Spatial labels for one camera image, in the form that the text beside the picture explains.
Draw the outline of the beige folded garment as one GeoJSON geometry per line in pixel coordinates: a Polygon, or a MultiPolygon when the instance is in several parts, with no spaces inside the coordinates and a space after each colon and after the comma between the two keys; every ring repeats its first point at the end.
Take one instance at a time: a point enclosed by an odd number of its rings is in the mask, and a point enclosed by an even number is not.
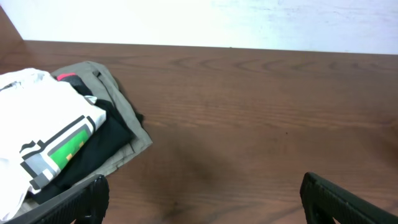
{"type": "Polygon", "coordinates": [[[92,173],[110,174],[150,139],[109,70],[80,62],[1,75],[1,220],[28,193],[42,203],[92,173]]]}

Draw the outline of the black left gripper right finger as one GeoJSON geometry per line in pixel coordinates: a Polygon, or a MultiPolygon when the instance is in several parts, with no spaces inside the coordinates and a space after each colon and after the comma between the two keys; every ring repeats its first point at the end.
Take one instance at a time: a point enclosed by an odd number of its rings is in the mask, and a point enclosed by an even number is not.
{"type": "Polygon", "coordinates": [[[397,224],[397,216],[313,172],[305,173],[300,198],[308,224],[397,224]]]}

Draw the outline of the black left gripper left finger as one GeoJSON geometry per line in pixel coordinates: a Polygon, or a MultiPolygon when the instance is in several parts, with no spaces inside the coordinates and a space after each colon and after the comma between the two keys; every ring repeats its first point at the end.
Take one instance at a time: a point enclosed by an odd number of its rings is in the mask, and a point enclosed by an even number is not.
{"type": "Polygon", "coordinates": [[[108,205],[108,181],[94,175],[6,224],[101,223],[108,205]]]}

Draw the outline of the black folded garment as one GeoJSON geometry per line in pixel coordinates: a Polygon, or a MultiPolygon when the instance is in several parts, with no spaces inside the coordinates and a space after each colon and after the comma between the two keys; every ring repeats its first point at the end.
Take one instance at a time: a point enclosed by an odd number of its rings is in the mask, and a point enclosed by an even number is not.
{"type": "Polygon", "coordinates": [[[135,135],[127,127],[119,111],[107,100],[97,100],[95,105],[106,112],[106,121],[72,157],[61,173],[32,199],[41,204],[81,181],[101,167],[135,135]]]}

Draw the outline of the grey folded garment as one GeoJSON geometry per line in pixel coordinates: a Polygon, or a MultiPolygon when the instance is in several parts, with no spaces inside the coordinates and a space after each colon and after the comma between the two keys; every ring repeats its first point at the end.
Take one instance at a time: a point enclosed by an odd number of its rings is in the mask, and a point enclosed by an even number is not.
{"type": "Polygon", "coordinates": [[[69,83],[77,92],[84,92],[87,89],[82,79],[77,75],[72,77],[67,77],[60,82],[69,83]]]}

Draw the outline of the red folded garment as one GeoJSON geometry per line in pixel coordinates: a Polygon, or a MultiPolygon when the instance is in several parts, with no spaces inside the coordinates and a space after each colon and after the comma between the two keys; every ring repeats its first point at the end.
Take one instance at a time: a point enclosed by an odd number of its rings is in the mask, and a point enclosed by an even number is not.
{"type": "Polygon", "coordinates": [[[72,77],[72,76],[76,76],[76,73],[63,73],[63,74],[60,74],[59,76],[57,76],[57,80],[62,81],[63,79],[65,79],[67,77],[72,77]]]}

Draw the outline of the white t-shirt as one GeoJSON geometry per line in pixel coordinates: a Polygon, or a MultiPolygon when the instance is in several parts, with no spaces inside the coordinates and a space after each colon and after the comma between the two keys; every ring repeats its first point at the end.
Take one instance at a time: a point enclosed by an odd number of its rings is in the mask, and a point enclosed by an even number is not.
{"type": "Polygon", "coordinates": [[[105,121],[105,110],[48,72],[2,74],[1,221],[56,178],[105,121]]]}

